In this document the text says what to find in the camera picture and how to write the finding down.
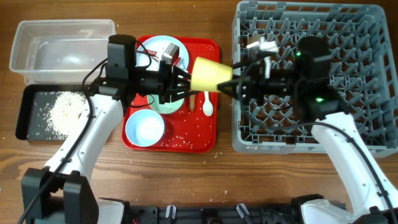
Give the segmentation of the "red sauce packet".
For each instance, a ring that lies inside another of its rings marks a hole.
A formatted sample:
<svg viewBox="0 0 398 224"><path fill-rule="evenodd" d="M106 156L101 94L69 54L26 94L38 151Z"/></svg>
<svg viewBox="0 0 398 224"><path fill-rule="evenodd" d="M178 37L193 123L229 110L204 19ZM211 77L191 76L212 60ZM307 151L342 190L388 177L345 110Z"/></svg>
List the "red sauce packet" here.
<svg viewBox="0 0 398 224"><path fill-rule="evenodd" d="M152 59L154 59L156 62L159 62L160 61L160 58L159 58L159 56L160 56L160 53L161 52L156 52L156 51L153 51L153 50L148 50L148 53L149 53L149 55L151 56L151 58ZM180 61L180 57L177 59L177 61L173 64L173 65L177 65L178 63L179 63L179 61Z"/></svg>

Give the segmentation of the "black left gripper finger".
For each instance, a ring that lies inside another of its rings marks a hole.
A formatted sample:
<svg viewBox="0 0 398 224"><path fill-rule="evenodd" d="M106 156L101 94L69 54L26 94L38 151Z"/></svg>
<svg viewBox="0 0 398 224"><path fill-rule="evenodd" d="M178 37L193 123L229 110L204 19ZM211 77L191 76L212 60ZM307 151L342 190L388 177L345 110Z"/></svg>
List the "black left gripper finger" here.
<svg viewBox="0 0 398 224"><path fill-rule="evenodd" d="M199 91L195 91L195 90L189 90L186 88L176 88L176 89L171 89L169 91L170 93L170 100L171 101L178 101L181 100L183 98L192 96L192 95L196 95L199 93Z"/></svg>
<svg viewBox="0 0 398 224"><path fill-rule="evenodd" d="M187 80L191 80L192 78L187 70L184 70L178 66L173 66L172 73L175 78L185 78Z"/></svg>

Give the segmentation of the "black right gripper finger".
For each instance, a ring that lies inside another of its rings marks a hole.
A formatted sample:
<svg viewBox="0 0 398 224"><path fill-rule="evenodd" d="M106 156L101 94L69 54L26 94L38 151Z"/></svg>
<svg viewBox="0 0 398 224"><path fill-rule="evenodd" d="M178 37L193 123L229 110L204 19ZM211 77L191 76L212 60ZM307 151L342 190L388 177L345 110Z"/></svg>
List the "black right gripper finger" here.
<svg viewBox="0 0 398 224"><path fill-rule="evenodd" d="M217 84L217 90L236 100L243 99L243 84L241 79L232 79Z"/></svg>
<svg viewBox="0 0 398 224"><path fill-rule="evenodd" d="M245 61L234 63L234 64L232 64L231 67L233 69L242 68L242 67L248 67L254 62L255 62L255 60L245 60Z"/></svg>

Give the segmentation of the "yellow cup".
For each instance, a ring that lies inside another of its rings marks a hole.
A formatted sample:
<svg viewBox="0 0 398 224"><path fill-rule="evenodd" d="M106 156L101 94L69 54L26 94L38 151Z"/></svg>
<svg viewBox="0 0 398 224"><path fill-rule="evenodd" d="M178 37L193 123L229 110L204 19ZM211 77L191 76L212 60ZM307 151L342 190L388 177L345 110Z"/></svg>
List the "yellow cup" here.
<svg viewBox="0 0 398 224"><path fill-rule="evenodd" d="M197 57L192 68L190 89L194 91L220 92L218 84L230 81L232 77L232 67Z"/></svg>

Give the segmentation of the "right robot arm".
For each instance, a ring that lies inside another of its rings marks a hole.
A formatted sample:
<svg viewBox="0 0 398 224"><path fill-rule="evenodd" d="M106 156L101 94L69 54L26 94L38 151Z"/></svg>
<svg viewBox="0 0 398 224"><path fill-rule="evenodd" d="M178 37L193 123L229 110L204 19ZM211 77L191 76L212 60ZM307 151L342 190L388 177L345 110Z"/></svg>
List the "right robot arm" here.
<svg viewBox="0 0 398 224"><path fill-rule="evenodd" d="M217 85L222 93L240 103L264 95L289 95L294 112L331 159L351 200L352 212L332 205L318 195L298 197L292 202L297 223L397 223L397 189L391 184L364 143L347 103L329 84L333 59L320 37L307 36L296 45L294 68L268 69L261 76L253 71L260 59L276 52L266 43L244 73Z"/></svg>

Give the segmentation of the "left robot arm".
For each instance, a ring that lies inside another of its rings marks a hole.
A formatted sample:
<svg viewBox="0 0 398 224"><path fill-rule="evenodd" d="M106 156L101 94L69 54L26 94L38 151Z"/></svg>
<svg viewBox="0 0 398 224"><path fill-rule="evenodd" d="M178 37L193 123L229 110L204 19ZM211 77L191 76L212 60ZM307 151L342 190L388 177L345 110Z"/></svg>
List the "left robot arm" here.
<svg viewBox="0 0 398 224"><path fill-rule="evenodd" d="M161 102L193 94L192 76L166 61L156 71L138 66L138 40L116 34L108 39L108 56L100 61L81 90L87 102L74 132L41 169L22 177L24 213L20 223L131 223L130 204L96 198L90 179L107 138L137 95L158 95Z"/></svg>

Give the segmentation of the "light blue bowl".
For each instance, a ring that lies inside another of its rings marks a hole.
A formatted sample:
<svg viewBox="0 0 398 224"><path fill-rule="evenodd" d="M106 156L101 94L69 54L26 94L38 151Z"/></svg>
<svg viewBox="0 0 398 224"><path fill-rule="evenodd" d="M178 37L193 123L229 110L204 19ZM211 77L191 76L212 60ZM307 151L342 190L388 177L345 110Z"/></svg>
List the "light blue bowl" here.
<svg viewBox="0 0 398 224"><path fill-rule="evenodd" d="M143 109L130 115L124 130L133 145L149 147L160 141L164 135L165 123L156 111Z"/></svg>

